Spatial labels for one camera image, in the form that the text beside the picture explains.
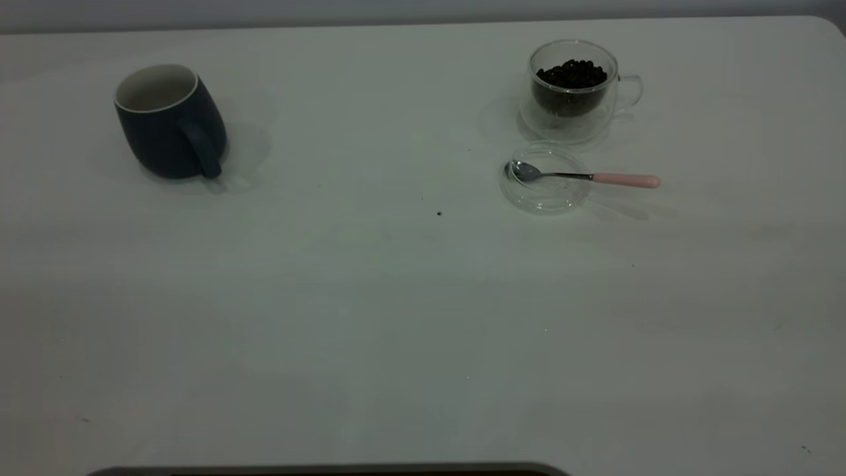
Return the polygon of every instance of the pink spoon handle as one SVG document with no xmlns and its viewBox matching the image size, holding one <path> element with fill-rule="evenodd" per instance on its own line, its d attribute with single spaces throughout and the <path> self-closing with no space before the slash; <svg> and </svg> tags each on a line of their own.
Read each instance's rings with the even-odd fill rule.
<svg viewBox="0 0 846 476">
<path fill-rule="evenodd" d="M 661 184 L 661 179 L 655 175 L 634 174 L 593 174 L 593 181 L 599 184 L 640 188 L 658 188 Z"/>
</svg>

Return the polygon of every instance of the double-walled glass cup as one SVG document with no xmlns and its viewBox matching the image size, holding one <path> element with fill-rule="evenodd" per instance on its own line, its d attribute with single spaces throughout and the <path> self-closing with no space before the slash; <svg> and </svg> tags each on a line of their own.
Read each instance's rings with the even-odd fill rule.
<svg viewBox="0 0 846 476">
<path fill-rule="evenodd" d="M 540 69 L 551 69 L 574 59 L 602 67 L 607 79 L 592 87 L 568 89 L 546 83 Z M 618 86 L 628 84 L 633 93 L 618 95 Z M 569 145 L 579 145 L 600 135 L 614 114 L 633 107 L 643 95 L 638 75 L 623 75 L 617 59 L 608 50 L 584 40 L 560 40 L 539 47 L 529 58 L 528 77 L 520 98 L 520 115 L 536 134 Z"/>
</svg>

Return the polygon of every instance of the mug rim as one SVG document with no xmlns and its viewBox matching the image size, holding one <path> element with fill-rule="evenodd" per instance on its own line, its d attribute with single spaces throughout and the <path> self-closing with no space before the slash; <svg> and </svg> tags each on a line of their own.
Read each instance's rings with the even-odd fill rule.
<svg viewBox="0 0 846 476">
<path fill-rule="evenodd" d="M 590 45 L 590 46 L 598 49 L 599 51 L 605 53 L 611 59 L 611 64 L 613 66 L 612 73 L 609 74 L 608 78 L 606 80 L 604 80 L 602 83 L 600 83 L 596 86 L 591 86 L 591 87 L 567 88 L 567 87 L 553 86 L 553 85 L 547 83 L 546 81 L 544 81 L 544 80 L 542 80 L 541 78 L 538 77 L 537 71 L 534 71 L 534 69 L 532 68 L 531 62 L 532 62 L 533 59 L 535 59 L 535 56 L 537 56 L 537 53 L 539 53 L 543 48 L 550 47 L 552 45 L 558 45 L 558 44 L 561 44 L 561 43 L 584 43 L 585 45 Z M 585 94 L 587 92 L 599 91 L 601 89 L 604 89 L 609 84 L 611 84 L 614 80 L 616 80 L 618 78 L 619 65 L 617 63 L 617 58 L 613 54 L 611 54 L 611 52 L 609 52 L 607 49 L 597 45 L 594 42 L 588 42 L 587 40 L 580 40 L 578 38 L 574 38 L 574 39 L 567 39 L 567 40 L 555 40 L 554 42 L 548 42 L 548 43 L 544 43 L 544 44 L 540 45 L 531 54 L 531 56 L 529 56 L 529 63 L 527 65 L 527 68 L 529 70 L 529 74 L 531 75 L 532 79 L 535 80 L 535 82 L 537 82 L 541 86 L 547 87 L 549 89 L 552 89 L 553 91 L 558 91 L 558 92 L 567 92 L 567 93 L 570 93 L 570 94 Z"/>
<path fill-rule="evenodd" d="M 188 94 L 181 97 L 178 101 L 174 102 L 173 104 L 168 104 L 167 106 L 165 106 L 163 108 L 150 109 L 150 110 L 146 110 L 146 111 L 140 111 L 140 110 L 137 110 L 137 109 L 127 108 L 123 104 L 121 104 L 120 101 L 118 101 L 118 94 L 120 93 L 121 88 L 123 88 L 125 86 L 127 81 L 131 80 L 133 77 L 135 77 L 137 75 L 140 75 L 141 73 L 149 72 L 151 69 L 160 69 L 160 68 L 178 68 L 178 69 L 181 69 L 183 71 L 187 71 L 187 72 L 191 73 L 191 75 L 194 76 L 194 85 L 191 87 L 191 91 L 189 91 Z M 191 69 L 187 66 L 183 66 L 182 64 L 176 64 L 176 63 L 153 64 L 152 66 L 147 66 L 145 68 L 138 69 L 137 71 L 135 71 L 134 73 L 132 73 L 128 76 L 126 76 L 122 81 L 120 81 L 120 84 L 118 84 L 118 87 L 114 90 L 112 100 L 113 100 L 115 106 L 117 106 L 118 108 L 121 108 L 122 110 L 124 110 L 128 113 L 134 113 L 134 114 L 160 113 L 161 111 L 166 111 L 170 108 L 175 108 L 179 104 L 185 102 L 189 97 L 194 95 L 194 93 L 197 91 L 197 87 L 199 85 L 200 85 L 200 76 L 197 75 L 196 72 L 194 72 L 193 69 Z"/>
</svg>

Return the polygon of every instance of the mug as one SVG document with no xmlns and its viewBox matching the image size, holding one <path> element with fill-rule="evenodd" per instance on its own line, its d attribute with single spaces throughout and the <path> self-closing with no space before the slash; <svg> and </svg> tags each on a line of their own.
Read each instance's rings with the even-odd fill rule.
<svg viewBox="0 0 846 476">
<path fill-rule="evenodd" d="M 159 64 L 136 71 L 114 93 L 129 148 L 166 179 L 221 174 L 226 128 L 212 96 L 194 71 Z"/>
<path fill-rule="evenodd" d="M 571 59 L 591 61 L 602 67 L 607 79 L 583 88 L 563 88 L 545 82 L 540 69 L 561 66 Z M 631 97 L 621 98 L 618 85 L 630 83 Z M 643 80 L 638 75 L 621 76 L 617 59 L 608 50 L 584 40 L 559 40 L 535 50 L 529 58 L 529 71 L 520 98 L 520 115 L 537 135 L 569 145 L 594 139 L 611 123 L 615 114 L 632 108 L 643 95 Z"/>
</svg>

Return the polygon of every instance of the table surface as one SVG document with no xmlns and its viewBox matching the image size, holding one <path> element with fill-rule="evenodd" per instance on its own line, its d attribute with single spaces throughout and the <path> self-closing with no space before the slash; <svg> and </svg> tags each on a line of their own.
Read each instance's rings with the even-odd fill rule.
<svg viewBox="0 0 846 476">
<path fill-rule="evenodd" d="M 646 94 L 536 217 L 525 62 Z M 811 17 L 0 36 L 0 473 L 534 461 L 846 471 L 846 41 Z M 146 174 L 114 87 L 196 69 L 222 184 Z"/>
</svg>

